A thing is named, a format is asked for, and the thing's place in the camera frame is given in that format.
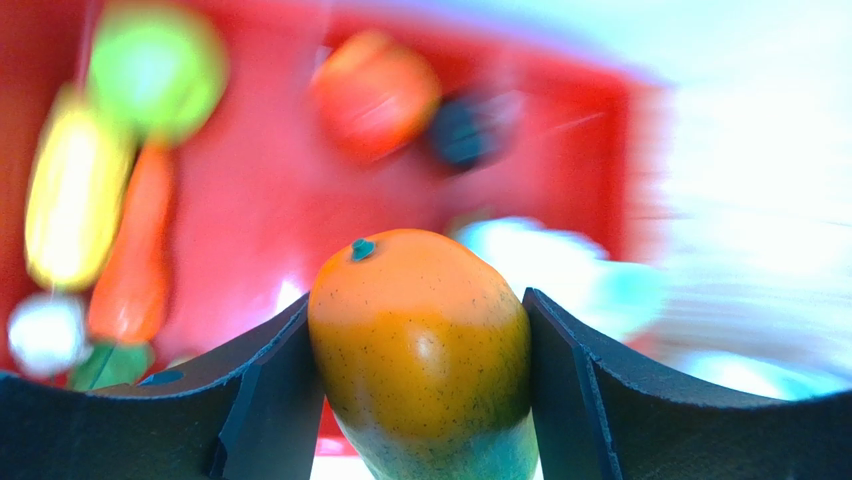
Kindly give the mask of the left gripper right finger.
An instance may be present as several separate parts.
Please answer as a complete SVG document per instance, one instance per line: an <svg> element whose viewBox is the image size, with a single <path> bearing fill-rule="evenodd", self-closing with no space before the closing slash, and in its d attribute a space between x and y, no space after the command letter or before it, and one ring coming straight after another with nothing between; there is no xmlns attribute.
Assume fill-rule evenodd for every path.
<svg viewBox="0 0 852 480"><path fill-rule="evenodd" d="M547 479L847 479L851 396L781 401L652 360L542 292L532 328L532 403Z"/></svg>

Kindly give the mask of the green orange mango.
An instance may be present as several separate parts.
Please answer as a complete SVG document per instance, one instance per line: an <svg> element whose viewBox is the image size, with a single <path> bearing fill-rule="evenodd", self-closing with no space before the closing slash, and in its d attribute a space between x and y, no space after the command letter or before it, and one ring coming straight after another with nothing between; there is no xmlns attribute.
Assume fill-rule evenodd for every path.
<svg viewBox="0 0 852 480"><path fill-rule="evenodd" d="M506 280L443 235L359 239L307 319L338 424L377 479L530 479L531 327Z"/></svg>

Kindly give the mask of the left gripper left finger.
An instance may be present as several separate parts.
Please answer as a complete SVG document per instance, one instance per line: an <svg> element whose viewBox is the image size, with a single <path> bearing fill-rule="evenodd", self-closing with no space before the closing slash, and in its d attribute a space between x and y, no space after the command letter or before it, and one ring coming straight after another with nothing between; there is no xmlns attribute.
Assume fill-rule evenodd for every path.
<svg viewBox="0 0 852 480"><path fill-rule="evenodd" d="M5 479L306 479L323 390L299 299L138 385L1 377Z"/></svg>

